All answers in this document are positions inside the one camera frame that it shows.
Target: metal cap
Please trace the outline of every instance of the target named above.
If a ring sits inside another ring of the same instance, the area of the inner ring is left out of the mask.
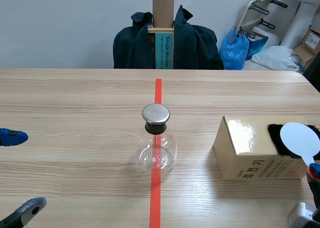
[[[169,117],[170,111],[163,104],[149,104],[142,110],[142,118],[151,125],[162,125]]]

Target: floor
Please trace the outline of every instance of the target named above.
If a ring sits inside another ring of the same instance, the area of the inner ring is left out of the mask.
[[[263,65],[252,62],[251,60],[247,60],[244,63],[243,71],[273,71]]]

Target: red tape line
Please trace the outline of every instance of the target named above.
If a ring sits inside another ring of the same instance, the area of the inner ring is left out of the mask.
[[[162,103],[162,80],[155,80],[154,103]],[[155,135],[152,143],[151,191],[149,228],[161,228],[161,135]]]

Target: glass bottle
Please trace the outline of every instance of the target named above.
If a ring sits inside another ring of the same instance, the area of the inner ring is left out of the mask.
[[[162,104],[149,104],[143,108],[142,117],[145,126],[135,139],[136,165],[146,172],[151,172],[153,166],[158,166],[161,173],[166,173],[177,158],[177,142],[166,124],[170,111]]]

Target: gray wall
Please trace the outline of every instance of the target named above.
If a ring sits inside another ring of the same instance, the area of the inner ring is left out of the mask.
[[[175,11],[182,4],[192,24],[216,32],[220,47],[249,1],[175,0]],[[298,4],[286,2],[281,18],[270,17],[281,37]],[[133,13],[147,11],[152,0],[0,0],[0,67],[112,68],[114,37]]]

